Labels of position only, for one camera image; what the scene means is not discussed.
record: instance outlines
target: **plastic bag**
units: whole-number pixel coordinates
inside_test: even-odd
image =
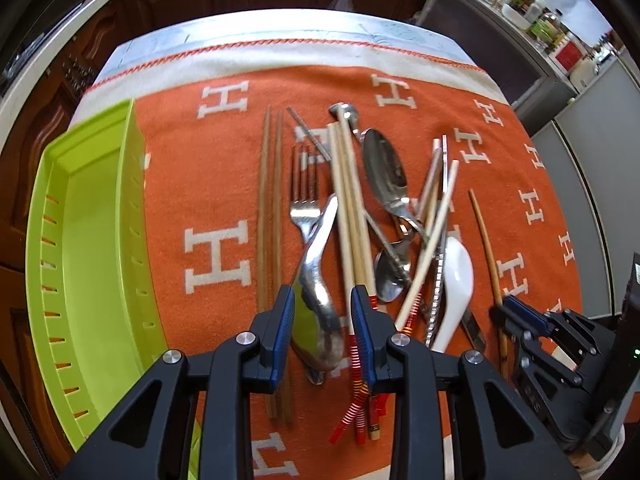
[[[343,10],[353,12],[353,0],[333,0],[328,7],[329,10]]]

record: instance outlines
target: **white ceramic spoon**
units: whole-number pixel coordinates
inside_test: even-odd
[[[457,238],[447,238],[444,286],[447,308],[431,350],[445,352],[474,293],[474,268],[466,248]]]

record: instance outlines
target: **green plastic tray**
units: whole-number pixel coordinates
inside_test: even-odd
[[[47,393],[76,450],[167,350],[146,251],[144,157],[126,101],[50,143],[36,174],[29,320]],[[196,424],[194,476],[199,437]]]

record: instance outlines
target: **fork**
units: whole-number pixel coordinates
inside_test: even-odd
[[[316,170],[315,161],[315,156],[312,162],[310,161],[306,144],[302,149],[298,144],[293,147],[289,217],[300,229],[302,243],[305,245],[311,238],[321,213],[318,200],[318,170]]]

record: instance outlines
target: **bamboo chopstick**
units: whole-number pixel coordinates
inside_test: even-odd
[[[433,156],[442,158],[442,147],[440,146],[440,139],[433,139]],[[438,181],[440,181],[440,174],[442,173],[442,165],[440,165],[440,171],[438,172]],[[424,225],[424,231],[431,235],[431,229],[433,229],[433,221],[436,218],[436,204],[438,203],[438,186],[431,188],[431,194],[429,195],[427,207],[424,211],[424,217],[422,218],[422,224]]]
[[[262,126],[262,151],[260,152],[260,173],[258,176],[258,226],[256,241],[256,267],[257,267],[257,309],[265,312],[269,305],[269,268],[268,241],[267,241],[267,180],[269,169],[269,136],[271,126],[271,105],[264,112],[264,125]],[[265,396],[267,416],[277,418],[278,409],[274,395]]]
[[[347,162],[348,173],[343,176],[343,179],[347,181],[351,187],[351,214],[355,216],[354,224],[357,231],[355,232],[354,242],[352,242],[353,251],[358,251],[358,259],[360,261],[360,267],[363,274],[356,277],[356,282],[364,284],[367,287],[367,293],[369,295],[369,301],[374,308],[378,307],[377,293],[376,293],[376,279],[373,272],[373,260],[371,259],[371,244],[369,240],[369,230],[367,229],[367,220],[364,213],[364,200],[362,198],[362,188],[360,187],[360,179],[358,178],[358,166],[356,163],[356,156],[353,149],[353,142],[351,140],[351,129],[347,124],[344,114],[338,113],[338,124],[340,125],[344,156],[341,159]],[[378,408],[376,401],[369,397],[368,400],[368,412],[369,412],[369,438],[371,440],[378,440],[380,438],[380,422],[378,415]],[[364,413],[358,413],[360,421]]]
[[[282,110],[276,114],[276,139],[273,152],[272,173],[272,197],[271,197],[271,225],[273,226],[273,238],[271,243],[273,266],[271,279],[273,282],[271,303],[280,290],[282,284]],[[285,363],[284,375],[278,390],[280,397],[280,409],[282,418],[287,424],[293,424],[293,389],[291,386],[291,373],[289,359]]]
[[[444,194],[442,200],[440,201],[440,207],[438,208],[438,213],[433,224],[433,230],[431,231],[429,243],[420,252],[417,270],[414,276],[414,282],[409,288],[409,292],[404,298],[404,302],[402,303],[400,312],[398,312],[398,316],[396,317],[396,329],[399,332],[404,328],[414,301],[416,301],[419,297],[418,295],[420,294],[422,284],[424,283],[424,279],[426,278],[429,267],[431,266],[431,260],[433,259],[436,245],[440,241],[440,232],[443,228],[445,228],[444,224],[447,218],[449,204],[451,203],[451,197],[453,195],[453,188],[456,183],[456,177],[458,176],[459,164],[460,163],[457,160],[454,160],[451,163],[451,167],[449,170],[449,180],[447,181],[447,192]]]
[[[371,259],[371,244],[369,240],[369,230],[367,229],[367,220],[364,216],[364,200],[362,199],[362,188],[360,187],[360,179],[358,178],[358,165],[356,163],[356,155],[351,142],[351,130],[342,113],[338,114],[338,122],[342,131],[342,140],[344,143],[344,160],[347,163],[349,173],[346,175],[350,182],[352,209],[355,216],[355,224],[357,229],[359,257],[362,264],[362,281],[361,283],[367,287],[370,298],[376,297],[376,280],[373,272],[373,261]]]
[[[358,350],[355,346],[355,336],[353,330],[353,320],[351,319],[351,289],[355,284],[355,270],[354,270],[354,251],[352,244],[356,232],[355,218],[351,214],[353,207],[350,206],[351,193],[348,181],[344,175],[346,168],[344,164],[344,151],[342,149],[342,134],[338,123],[332,123],[327,126],[328,137],[333,155],[331,170],[334,181],[334,192],[338,197],[338,229],[340,231],[340,256],[342,259],[342,275],[344,282],[344,296],[346,306],[346,316],[349,322],[349,353],[350,353],[350,369],[351,369],[351,390],[354,396],[354,400],[357,398],[362,387],[362,373],[360,370],[360,359],[358,357]],[[351,403],[347,413],[343,416],[340,424],[335,428],[329,442],[335,443],[341,434],[344,433],[346,428],[356,419],[356,442],[360,445],[366,443],[365,427],[366,421],[364,419],[364,411],[361,408],[352,409],[354,403]]]
[[[471,199],[471,204],[474,207],[476,221],[478,222],[478,227],[480,228],[480,236],[482,237],[482,244],[484,245],[484,255],[486,257],[487,266],[489,267],[489,277],[491,278],[491,290],[494,293],[494,303],[496,305],[501,305],[502,291],[500,290],[498,267],[495,264],[494,252],[491,248],[491,241],[489,240],[489,233],[486,230],[486,225],[484,224],[484,219],[482,218],[482,213],[480,211],[480,205],[478,204],[478,200],[476,199],[476,194],[474,193],[473,189],[469,189],[469,198]],[[509,377],[509,369],[507,363],[509,342],[507,339],[507,335],[500,329],[498,329],[498,342],[500,348],[500,374],[503,376],[503,378],[507,379]]]

